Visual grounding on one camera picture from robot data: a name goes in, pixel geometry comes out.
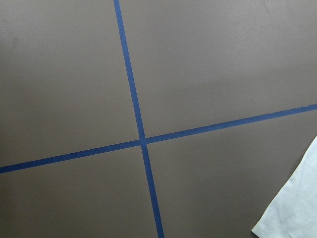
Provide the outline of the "cream long-sleeve cat shirt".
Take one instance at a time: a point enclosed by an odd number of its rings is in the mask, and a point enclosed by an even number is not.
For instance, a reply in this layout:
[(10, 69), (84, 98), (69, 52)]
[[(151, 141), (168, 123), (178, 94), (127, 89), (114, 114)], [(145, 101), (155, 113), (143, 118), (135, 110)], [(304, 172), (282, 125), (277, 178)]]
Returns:
[(252, 228), (260, 238), (317, 236), (317, 140)]

